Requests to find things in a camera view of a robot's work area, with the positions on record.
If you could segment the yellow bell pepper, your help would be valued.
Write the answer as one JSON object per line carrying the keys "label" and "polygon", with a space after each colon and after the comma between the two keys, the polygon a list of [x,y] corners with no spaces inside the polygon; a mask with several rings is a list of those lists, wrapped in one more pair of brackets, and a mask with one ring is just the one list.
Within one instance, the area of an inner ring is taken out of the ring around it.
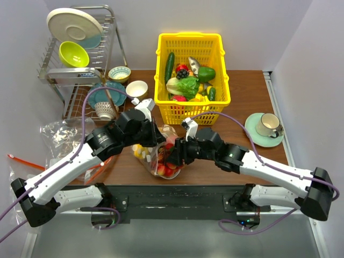
{"label": "yellow bell pepper", "polygon": [[133,154],[141,161],[151,162],[152,149],[148,147],[142,147],[140,144],[132,146]]}

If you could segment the clear white-dotted zip bag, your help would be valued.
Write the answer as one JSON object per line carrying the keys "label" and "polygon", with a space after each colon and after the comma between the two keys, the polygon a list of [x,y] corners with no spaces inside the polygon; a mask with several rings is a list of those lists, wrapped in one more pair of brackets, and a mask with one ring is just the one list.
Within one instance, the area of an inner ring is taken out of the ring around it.
{"label": "clear white-dotted zip bag", "polygon": [[135,144],[131,147],[131,152],[153,176],[172,180],[182,169],[182,166],[167,162],[167,157],[171,154],[178,135],[170,125],[159,127],[159,131],[165,137],[165,142],[156,147],[142,147],[140,144]]}

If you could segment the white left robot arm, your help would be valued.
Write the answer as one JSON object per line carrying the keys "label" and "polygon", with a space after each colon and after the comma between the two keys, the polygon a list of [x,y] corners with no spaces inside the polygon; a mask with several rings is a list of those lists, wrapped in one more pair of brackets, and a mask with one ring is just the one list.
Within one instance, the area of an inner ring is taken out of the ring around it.
{"label": "white left robot arm", "polygon": [[123,112],[117,120],[94,129],[67,156],[43,173],[18,178],[11,187],[31,227],[49,222],[56,214],[83,207],[107,210],[112,194],[103,183],[67,190],[63,188],[91,167],[118,155],[125,147],[155,147],[165,142],[154,119],[137,109]]}

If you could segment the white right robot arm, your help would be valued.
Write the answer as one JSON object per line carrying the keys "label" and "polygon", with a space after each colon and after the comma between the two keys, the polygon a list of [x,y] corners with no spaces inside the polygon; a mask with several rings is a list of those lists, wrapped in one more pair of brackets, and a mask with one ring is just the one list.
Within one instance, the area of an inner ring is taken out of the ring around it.
{"label": "white right robot arm", "polygon": [[223,171],[273,183],[271,187],[247,185],[239,198],[245,211],[274,205],[300,210],[315,220],[328,219],[335,190],[328,172],[322,168],[299,169],[266,159],[245,147],[226,143],[210,128],[201,129],[194,137],[176,139],[166,161],[181,166],[196,159],[211,160]]}

